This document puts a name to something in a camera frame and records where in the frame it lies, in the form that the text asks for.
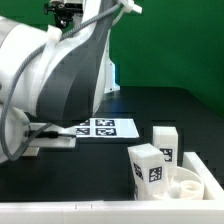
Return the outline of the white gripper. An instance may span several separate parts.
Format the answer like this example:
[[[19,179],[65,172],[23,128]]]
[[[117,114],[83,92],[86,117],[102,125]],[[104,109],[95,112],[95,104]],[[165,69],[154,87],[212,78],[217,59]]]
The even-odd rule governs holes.
[[[52,125],[29,143],[23,156],[37,156],[40,148],[74,148],[75,144],[75,127],[62,128]]]

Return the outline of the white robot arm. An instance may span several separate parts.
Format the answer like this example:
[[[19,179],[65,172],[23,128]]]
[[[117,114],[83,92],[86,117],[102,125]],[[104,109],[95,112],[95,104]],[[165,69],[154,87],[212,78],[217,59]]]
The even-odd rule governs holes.
[[[98,110],[106,53],[121,16],[142,12],[134,0],[50,0],[46,31],[0,16],[0,164],[15,161],[47,128],[74,126]]]

